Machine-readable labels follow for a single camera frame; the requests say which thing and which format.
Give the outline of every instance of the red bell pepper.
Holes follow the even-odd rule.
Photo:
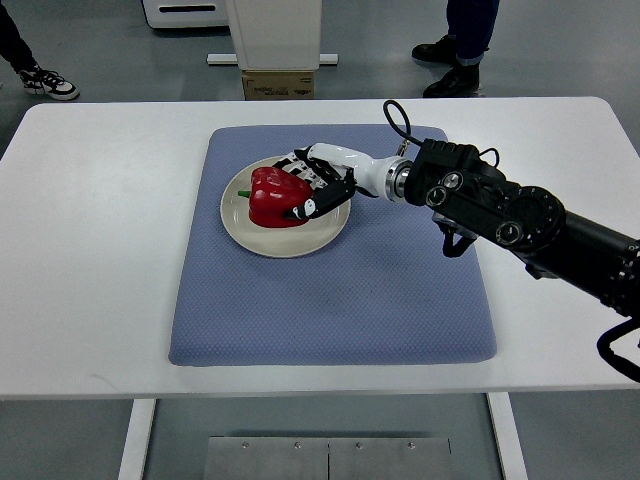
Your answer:
[[[300,177],[276,167],[256,168],[251,174],[251,192],[239,191],[249,198],[249,218],[266,228],[297,227],[305,220],[291,220],[284,214],[313,196],[313,189]]]

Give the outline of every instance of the blue mat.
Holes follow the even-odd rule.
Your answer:
[[[444,132],[414,127],[418,138]],[[318,142],[393,155],[387,125],[248,126],[211,137],[178,293],[169,359],[176,365],[391,365],[479,362],[496,341],[473,247],[442,255],[426,207],[356,195],[344,230],[292,259],[245,250],[227,234],[220,199],[258,160]],[[408,158],[415,158],[411,146]]]

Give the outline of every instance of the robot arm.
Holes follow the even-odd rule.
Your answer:
[[[386,109],[385,114],[391,123]],[[400,151],[376,160],[326,144],[297,151],[327,186],[288,215],[319,217],[357,191],[428,206],[445,235],[446,256],[462,255],[480,236],[511,251],[534,278],[561,278],[632,317],[602,335],[598,351],[613,368],[640,382],[640,367],[611,349],[614,341],[640,328],[640,241],[566,211],[543,188],[508,181],[497,168],[498,158],[496,165],[489,165],[480,158],[486,152],[473,145],[418,142],[408,132],[402,136],[420,146],[415,161]],[[454,237],[459,238],[455,244]]]

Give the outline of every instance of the metal plate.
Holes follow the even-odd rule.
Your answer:
[[[331,480],[451,480],[446,438],[332,438]]]
[[[451,480],[446,438],[211,437],[205,480]]]
[[[326,438],[211,437],[204,480],[327,480]]]

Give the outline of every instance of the person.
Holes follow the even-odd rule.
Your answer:
[[[18,28],[0,0],[0,56],[20,76],[25,92],[47,94],[56,100],[73,100],[80,92],[57,72],[40,68],[31,49],[20,37]]]
[[[435,44],[416,45],[411,56],[423,62],[451,65],[441,80],[429,85],[424,98],[465,97],[480,87],[480,61],[498,15],[500,0],[449,0],[449,30]]]

